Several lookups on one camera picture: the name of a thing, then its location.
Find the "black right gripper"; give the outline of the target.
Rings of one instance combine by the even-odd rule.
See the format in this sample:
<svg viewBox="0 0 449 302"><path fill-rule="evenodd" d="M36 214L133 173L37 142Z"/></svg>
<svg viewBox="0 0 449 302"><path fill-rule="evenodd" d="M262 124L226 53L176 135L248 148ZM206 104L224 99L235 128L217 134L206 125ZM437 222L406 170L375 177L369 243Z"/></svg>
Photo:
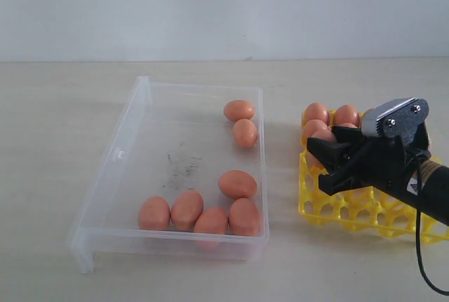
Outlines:
<svg viewBox="0 0 449 302"><path fill-rule="evenodd" d="M405 135L368 137L360 129L336 126L335 143L307 139L307 151L323 165L319 189L327 195L373 186L389 195L406 190L418 164L431 156L427 128L420 124Z"/></svg>

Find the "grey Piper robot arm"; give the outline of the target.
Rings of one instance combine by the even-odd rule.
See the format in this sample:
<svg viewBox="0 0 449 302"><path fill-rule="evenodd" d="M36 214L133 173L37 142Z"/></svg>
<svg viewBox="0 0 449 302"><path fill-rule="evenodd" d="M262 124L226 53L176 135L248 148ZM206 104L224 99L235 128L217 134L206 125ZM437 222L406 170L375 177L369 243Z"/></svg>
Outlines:
<svg viewBox="0 0 449 302"><path fill-rule="evenodd" d="M335 126L334 142L308 138L307 151L324 166L319 189L327 195L373 186L448 224L448 167L432 161L426 126L403 137L368 137Z"/></svg>

